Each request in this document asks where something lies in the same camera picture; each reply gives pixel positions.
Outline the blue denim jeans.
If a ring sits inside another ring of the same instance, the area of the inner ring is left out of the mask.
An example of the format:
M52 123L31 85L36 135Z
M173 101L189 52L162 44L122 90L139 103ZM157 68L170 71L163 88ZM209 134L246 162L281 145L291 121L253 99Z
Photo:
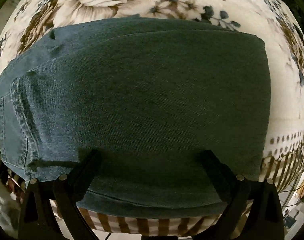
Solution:
M187 218L225 204L208 150L258 180L271 104L265 42L209 23L111 18L50 30L0 75L0 159L24 180L96 178L79 206Z

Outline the floral checkered bed blanket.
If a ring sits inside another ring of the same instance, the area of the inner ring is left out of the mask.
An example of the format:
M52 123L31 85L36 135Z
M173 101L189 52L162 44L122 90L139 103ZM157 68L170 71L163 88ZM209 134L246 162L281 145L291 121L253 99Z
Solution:
M52 29L125 17L204 22L262 39L271 104L260 176L253 181L273 180L279 195L304 171L304 34L282 0L22 0L0 36L0 75ZM15 239L29 181L0 159L0 230ZM78 204L94 233L137 234L142 239L192 238L215 225L224 211L187 218L135 218Z

